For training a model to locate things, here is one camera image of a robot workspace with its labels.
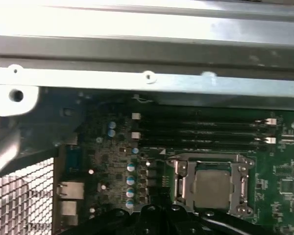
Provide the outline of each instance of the ram slot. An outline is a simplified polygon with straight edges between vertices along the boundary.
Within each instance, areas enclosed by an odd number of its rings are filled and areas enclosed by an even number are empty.
[[[158,147],[158,148],[179,148],[179,149],[204,149],[207,151],[218,150],[238,150],[238,151],[267,151],[268,145],[265,144],[223,144],[223,143],[201,143],[195,141],[175,141],[175,140],[140,140],[140,147]]]

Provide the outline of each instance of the cpu socket lever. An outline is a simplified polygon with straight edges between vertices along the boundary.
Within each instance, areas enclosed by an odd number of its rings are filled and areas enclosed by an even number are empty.
[[[219,209],[249,217],[248,171],[255,162],[239,154],[183,153],[174,162],[174,197],[192,209]]]

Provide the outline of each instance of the metal frame bar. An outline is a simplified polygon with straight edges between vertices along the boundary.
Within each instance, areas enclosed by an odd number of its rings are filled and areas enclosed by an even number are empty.
[[[0,84],[294,98],[294,81],[202,75],[0,68]]]
[[[0,35],[123,38],[161,42],[274,44],[294,46],[294,19],[276,15],[155,14],[102,9],[0,6]],[[89,26],[86,22],[103,22]]]
[[[148,0],[2,3],[0,57],[294,70],[294,6]],[[26,27],[27,19],[35,27]]]

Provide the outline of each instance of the capacitor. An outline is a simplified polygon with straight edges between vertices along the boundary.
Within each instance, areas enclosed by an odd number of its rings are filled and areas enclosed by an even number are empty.
[[[139,153],[139,149],[138,148],[133,148],[132,149],[132,153],[133,154],[138,154]]]
[[[115,129],[117,127],[117,124],[114,121],[109,122],[108,127],[110,129]]]
[[[133,176],[128,176],[126,179],[126,183],[128,185],[134,185],[135,184],[135,178]]]
[[[129,198],[134,197],[134,189],[133,188],[128,188],[126,190],[126,196],[129,197]]]
[[[134,163],[129,163],[129,164],[127,165],[127,170],[128,170],[129,172],[133,172],[133,171],[135,171],[135,164],[134,164]]]
[[[112,130],[112,129],[108,130],[108,136],[109,137],[114,137],[115,135],[116,135],[116,131],[115,130]]]
[[[126,208],[132,209],[134,207],[134,201],[132,199],[128,199],[125,204]]]

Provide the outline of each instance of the metal grille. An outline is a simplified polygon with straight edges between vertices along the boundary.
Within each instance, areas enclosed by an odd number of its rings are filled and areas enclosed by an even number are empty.
[[[0,178],[0,235],[51,235],[53,158]]]

